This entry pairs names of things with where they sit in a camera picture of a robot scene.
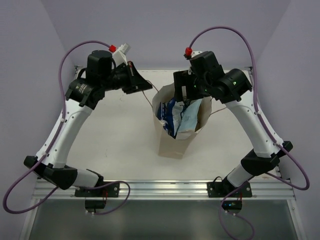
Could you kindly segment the black right controller box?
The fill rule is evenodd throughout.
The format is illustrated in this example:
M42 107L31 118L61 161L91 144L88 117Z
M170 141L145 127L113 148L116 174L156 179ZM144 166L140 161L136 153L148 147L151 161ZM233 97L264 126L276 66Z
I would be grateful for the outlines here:
M227 200L222 201L221 203L223 210L232 214L240 213L243 207L243 203L240 200Z

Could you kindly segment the black left controller box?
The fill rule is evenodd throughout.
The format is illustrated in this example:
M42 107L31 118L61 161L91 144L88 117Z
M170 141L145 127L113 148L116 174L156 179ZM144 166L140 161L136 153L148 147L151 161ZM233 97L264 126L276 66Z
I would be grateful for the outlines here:
M106 206L106 200L85 200L84 207L88 212L96 212L97 210L103 210Z

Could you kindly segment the blue white snack bag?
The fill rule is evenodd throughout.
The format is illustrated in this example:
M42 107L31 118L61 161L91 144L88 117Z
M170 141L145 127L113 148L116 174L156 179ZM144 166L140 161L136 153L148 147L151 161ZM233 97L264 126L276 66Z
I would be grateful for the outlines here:
M159 104L156 117L162 123L164 131L174 139L185 108L184 102L176 101L174 97L168 102Z

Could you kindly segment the aluminium front rail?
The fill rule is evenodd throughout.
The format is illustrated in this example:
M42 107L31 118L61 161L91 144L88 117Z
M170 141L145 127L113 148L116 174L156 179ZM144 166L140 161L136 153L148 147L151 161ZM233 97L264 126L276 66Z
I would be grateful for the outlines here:
M209 197L208 180L128 180L114 188L115 200L218 200ZM240 190L243 200L294 200L294 190L275 179L252 180Z

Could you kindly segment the light blue snack bag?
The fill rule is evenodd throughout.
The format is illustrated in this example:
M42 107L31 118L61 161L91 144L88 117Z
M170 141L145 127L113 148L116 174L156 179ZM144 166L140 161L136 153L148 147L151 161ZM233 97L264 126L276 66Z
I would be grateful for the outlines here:
M196 132L201 102L201 99L192 101L182 112L181 121L175 135L176 140L186 140Z

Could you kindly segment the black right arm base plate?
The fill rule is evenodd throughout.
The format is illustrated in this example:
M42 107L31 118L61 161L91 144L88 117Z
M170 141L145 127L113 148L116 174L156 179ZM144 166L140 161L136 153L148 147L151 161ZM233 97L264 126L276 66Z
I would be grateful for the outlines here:
M248 181L243 184L243 187L235 191L237 188L227 182L209 181L206 183L207 194L209 198L224 198L229 193L232 193L230 198L251 198L253 196L251 185Z

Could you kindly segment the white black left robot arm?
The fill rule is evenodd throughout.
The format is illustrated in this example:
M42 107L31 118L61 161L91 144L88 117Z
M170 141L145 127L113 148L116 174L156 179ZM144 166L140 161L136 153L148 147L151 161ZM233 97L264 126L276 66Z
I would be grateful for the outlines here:
M94 188L103 177L92 170L67 166L67 158L82 125L105 97L107 91L121 89L133 94L152 89L125 55L95 50L87 58L85 77L73 80L65 93L64 108L44 145L23 164L40 178L62 190L71 186Z

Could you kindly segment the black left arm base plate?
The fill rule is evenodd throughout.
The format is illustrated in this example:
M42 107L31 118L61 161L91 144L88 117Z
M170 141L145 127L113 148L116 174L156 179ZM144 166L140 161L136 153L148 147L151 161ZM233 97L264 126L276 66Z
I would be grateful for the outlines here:
M107 181L104 184L108 184L100 189L86 189L78 188L75 190L74 196L79 198L117 198L120 191L119 182Z

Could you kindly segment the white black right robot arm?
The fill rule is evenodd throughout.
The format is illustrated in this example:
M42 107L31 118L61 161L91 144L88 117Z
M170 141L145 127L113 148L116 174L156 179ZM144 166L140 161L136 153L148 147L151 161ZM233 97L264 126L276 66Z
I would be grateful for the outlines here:
M245 73L237 68L224 72L212 51L192 51L184 54L190 62L188 70L173 74L174 96L178 101L193 101L212 97L230 110L248 136L253 149L213 189L227 195L250 179L273 170L280 158L293 149L290 141L284 141L272 132L266 133L259 117L265 115L254 109L254 91Z

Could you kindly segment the black controller box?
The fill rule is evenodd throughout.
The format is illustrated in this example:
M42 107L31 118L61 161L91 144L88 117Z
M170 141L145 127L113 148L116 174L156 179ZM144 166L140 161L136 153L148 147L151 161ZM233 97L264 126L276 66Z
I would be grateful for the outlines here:
M97 210L103 210L106 206L106 200L85 200L84 207L88 212L96 212Z
M240 200L227 200L222 201L221 203L223 210L232 214L240 213L243 207L243 203Z

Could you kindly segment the brown paper bag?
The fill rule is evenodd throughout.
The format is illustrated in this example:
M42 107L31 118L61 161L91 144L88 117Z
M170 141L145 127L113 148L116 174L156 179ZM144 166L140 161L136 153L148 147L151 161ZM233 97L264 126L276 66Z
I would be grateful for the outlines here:
M153 123L161 157L182 159L188 146L204 128L212 113L209 97L178 101L174 84L163 86L153 97Z

